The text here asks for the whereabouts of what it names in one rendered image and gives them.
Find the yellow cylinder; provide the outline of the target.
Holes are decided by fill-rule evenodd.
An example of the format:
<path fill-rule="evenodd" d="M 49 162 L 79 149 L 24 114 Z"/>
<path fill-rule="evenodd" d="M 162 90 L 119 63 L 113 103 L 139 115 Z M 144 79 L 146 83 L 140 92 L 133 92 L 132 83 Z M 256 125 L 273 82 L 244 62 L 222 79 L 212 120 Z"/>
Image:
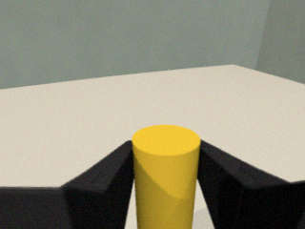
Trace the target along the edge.
<path fill-rule="evenodd" d="M 137 229 L 193 229 L 200 137 L 175 125 L 132 136 Z"/>

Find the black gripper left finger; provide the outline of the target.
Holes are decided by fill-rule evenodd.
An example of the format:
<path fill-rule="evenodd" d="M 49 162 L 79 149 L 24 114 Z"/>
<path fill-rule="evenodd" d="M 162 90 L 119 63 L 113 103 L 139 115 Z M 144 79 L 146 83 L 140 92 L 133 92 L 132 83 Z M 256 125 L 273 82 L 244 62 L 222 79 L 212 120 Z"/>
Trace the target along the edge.
<path fill-rule="evenodd" d="M 60 187 L 0 187 L 0 229 L 125 229 L 133 181 L 127 140 Z"/>

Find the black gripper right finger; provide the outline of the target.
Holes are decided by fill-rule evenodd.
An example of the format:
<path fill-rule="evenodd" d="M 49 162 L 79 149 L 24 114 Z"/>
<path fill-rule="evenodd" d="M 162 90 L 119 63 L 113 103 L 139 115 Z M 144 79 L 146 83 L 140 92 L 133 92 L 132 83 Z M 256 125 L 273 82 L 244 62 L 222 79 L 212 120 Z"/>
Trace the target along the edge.
<path fill-rule="evenodd" d="M 214 229 L 305 229 L 305 180 L 289 182 L 200 140 L 197 180 Z"/>

